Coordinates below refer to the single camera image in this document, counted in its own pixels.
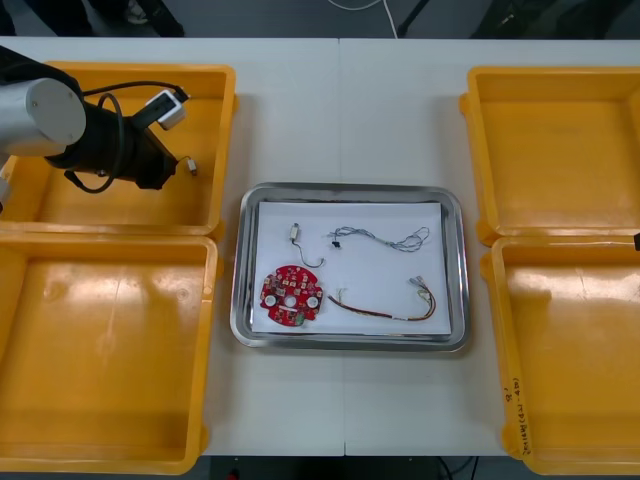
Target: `handwritten label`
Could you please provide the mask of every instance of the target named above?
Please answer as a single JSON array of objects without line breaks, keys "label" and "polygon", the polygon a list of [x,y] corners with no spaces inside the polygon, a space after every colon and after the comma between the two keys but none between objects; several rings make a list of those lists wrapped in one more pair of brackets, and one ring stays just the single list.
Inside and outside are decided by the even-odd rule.
[{"label": "handwritten label", "polygon": [[[520,380],[518,378],[513,379],[513,394],[515,395],[516,411],[518,413],[518,422],[520,424],[519,433],[520,439],[522,440],[522,455],[530,455],[531,443],[529,442],[529,425],[527,424],[527,417],[524,413],[524,403],[520,397]],[[511,400],[512,398],[509,396],[507,401],[510,402]]]}]

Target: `wire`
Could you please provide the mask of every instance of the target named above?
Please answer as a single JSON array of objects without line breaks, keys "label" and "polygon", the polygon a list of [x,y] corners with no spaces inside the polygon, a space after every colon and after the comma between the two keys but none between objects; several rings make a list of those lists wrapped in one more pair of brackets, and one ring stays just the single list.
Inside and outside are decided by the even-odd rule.
[{"label": "wire", "polygon": [[387,18],[389,19],[389,25],[391,25],[391,31],[393,32],[393,38],[398,39],[398,32],[396,32],[396,26],[393,23],[393,16],[391,15],[391,10],[389,10],[389,5],[387,5],[387,0],[382,0],[382,5],[384,5],[384,9],[387,12]]},{"label": "wire", "polygon": [[476,478],[476,470],[478,469],[478,461],[479,460],[480,460],[480,457],[476,457],[476,461],[473,462],[473,470],[471,471],[470,480],[473,480],[474,478]]},{"label": "wire", "polygon": [[401,318],[401,317],[396,317],[394,315],[390,315],[388,313],[374,312],[372,310],[363,310],[361,308],[351,307],[349,305],[342,303],[342,293],[345,290],[344,288],[341,288],[338,290],[338,298],[335,298],[331,295],[328,295],[328,297],[329,297],[329,300],[331,300],[340,308],[343,308],[345,310],[349,310],[350,312],[357,313],[359,315],[364,315],[367,317],[390,318],[391,320],[403,320],[405,322],[419,322],[421,320],[427,320],[433,315],[433,312],[436,311],[436,298],[433,296],[433,293],[431,293],[431,290],[429,290],[429,287],[427,287],[422,277],[418,276],[415,278],[410,278],[409,283],[411,285],[417,286],[420,289],[418,290],[418,296],[422,298],[425,302],[427,302],[427,304],[429,305],[429,311],[424,315],[422,315],[421,317]]},{"label": "wire", "polygon": [[178,85],[175,85],[173,83],[167,83],[167,82],[156,82],[155,80],[141,80],[138,82],[116,83],[113,85],[107,85],[106,87],[94,88],[93,90],[85,90],[84,92],[82,92],[82,94],[85,97],[89,97],[91,95],[98,95],[100,93],[112,92],[114,90],[122,90],[123,88],[132,88],[132,87],[171,88],[172,90],[175,90],[177,94],[176,98],[178,98],[180,102],[185,102],[189,98],[189,96],[185,93],[185,91]]},{"label": "wire", "polygon": [[364,228],[340,227],[336,228],[336,230],[330,233],[329,236],[333,237],[333,242],[331,243],[336,248],[340,248],[338,237],[348,237],[349,235],[364,235],[365,237],[369,237],[376,242],[380,242],[383,245],[393,248],[394,250],[412,253],[417,252],[422,248],[424,242],[427,240],[427,238],[429,238],[429,233],[430,232],[427,227],[420,227],[404,240],[401,240],[399,242],[390,242],[389,240],[384,240],[382,238],[376,237],[373,233],[371,233],[369,230],[365,230]]},{"label": "wire", "polygon": [[109,178],[101,187],[98,188],[89,188],[78,178],[75,172],[66,171],[64,172],[64,176],[70,180],[76,187],[86,193],[98,194],[104,192],[107,188],[111,186],[113,181],[116,179],[116,176],[120,172],[122,168],[122,161],[124,160],[124,118],[122,116],[122,108],[120,108],[120,103],[118,99],[111,93],[105,93],[100,97],[98,101],[98,107],[103,108],[104,101],[106,99],[111,100],[113,104],[113,108],[116,111],[116,117],[118,119],[118,151],[116,153],[116,159],[113,162],[113,168],[111,169],[111,173],[109,173]]},{"label": "wire", "polygon": [[449,466],[447,465],[447,462],[445,462],[442,457],[436,457],[438,459],[438,462],[440,463],[440,465],[442,465],[442,468],[444,468],[444,471],[447,472],[447,480],[453,480],[453,475],[451,475],[451,470],[449,470]]},{"label": "wire", "polygon": [[302,254],[302,247],[296,243],[295,240],[291,239],[291,245],[295,245],[296,247],[298,247],[298,250],[300,250],[300,260],[302,261],[302,263],[304,263],[307,267],[309,268],[320,268],[322,265],[324,265],[324,258],[320,259],[320,263],[318,265],[310,265],[307,262],[305,262],[304,260],[304,255]]},{"label": "wire", "polygon": [[346,10],[347,12],[360,12],[362,10],[366,10],[367,8],[371,8],[379,4],[380,2],[382,2],[382,0],[375,0],[374,2],[363,5],[362,7],[345,7],[344,5],[340,5],[339,3],[336,3],[333,0],[327,0],[327,2],[329,2],[334,7],[338,7],[340,10]]},{"label": "wire", "polygon": [[391,15],[391,10],[389,10],[389,5],[387,5],[387,0],[375,0],[371,3],[367,3],[362,7],[345,7],[344,5],[340,5],[339,3],[334,2],[333,0],[327,0],[334,7],[338,7],[340,10],[346,10],[347,12],[361,12],[362,10],[367,10],[368,8],[374,7],[379,3],[382,3],[384,6],[384,10],[387,13],[387,18],[389,19],[389,24],[391,25],[391,31],[393,32],[393,38],[398,38],[398,32],[396,31],[396,26],[393,23],[393,16]]}]

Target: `person's foot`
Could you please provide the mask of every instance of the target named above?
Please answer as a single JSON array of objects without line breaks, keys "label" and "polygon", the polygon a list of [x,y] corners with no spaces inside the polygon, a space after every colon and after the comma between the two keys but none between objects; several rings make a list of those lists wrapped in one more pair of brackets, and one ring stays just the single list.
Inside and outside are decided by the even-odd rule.
[{"label": "person's foot", "polygon": [[127,9],[124,12],[124,18],[132,25],[144,25],[149,22],[147,15],[136,0],[129,0],[129,5],[127,5]]}]

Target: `yellow plastic tray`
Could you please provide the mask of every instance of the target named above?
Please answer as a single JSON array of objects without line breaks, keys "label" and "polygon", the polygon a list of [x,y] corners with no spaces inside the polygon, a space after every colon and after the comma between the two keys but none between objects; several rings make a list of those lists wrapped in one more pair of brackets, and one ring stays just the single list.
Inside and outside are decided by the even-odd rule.
[{"label": "yellow plastic tray", "polygon": [[640,474],[640,255],[632,240],[503,238],[481,266],[507,452],[541,474]]},{"label": "yellow plastic tray", "polygon": [[[54,63],[75,77],[84,90],[114,83],[158,80],[182,86],[191,96],[187,118],[165,132],[152,130],[180,159],[192,157],[160,191],[140,190],[116,181],[106,192],[90,195],[64,178],[42,158],[18,158],[5,174],[13,193],[0,216],[0,229],[32,232],[204,235],[219,239],[227,156],[234,109],[235,73],[227,66],[108,63]],[[161,88],[136,87],[115,92],[125,115],[139,110]],[[97,101],[98,97],[89,97]],[[90,187],[104,178],[79,175]]]},{"label": "yellow plastic tray", "polygon": [[204,237],[0,234],[0,471],[191,468],[216,259]]},{"label": "yellow plastic tray", "polygon": [[480,240],[637,233],[640,68],[474,68]]}]

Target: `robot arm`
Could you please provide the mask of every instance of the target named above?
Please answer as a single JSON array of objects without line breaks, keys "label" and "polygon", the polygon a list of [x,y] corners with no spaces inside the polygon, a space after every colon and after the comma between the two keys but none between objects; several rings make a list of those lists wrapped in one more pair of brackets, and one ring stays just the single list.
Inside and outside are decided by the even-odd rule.
[{"label": "robot arm", "polygon": [[[110,90],[139,85],[169,87],[130,117],[123,117]],[[98,105],[87,95],[104,93]],[[108,97],[116,112],[102,108]],[[168,130],[182,120],[186,93],[162,82],[132,82],[82,92],[66,73],[0,47],[0,173],[9,156],[42,156],[65,170],[74,185],[100,193],[115,179],[135,182],[142,189],[163,187],[175,173],[177,160],[149,130],[158,121]],[[105,185],[91,190],[75,172],[108,176]],[[10,195],[0,176],[0,213]]]}]

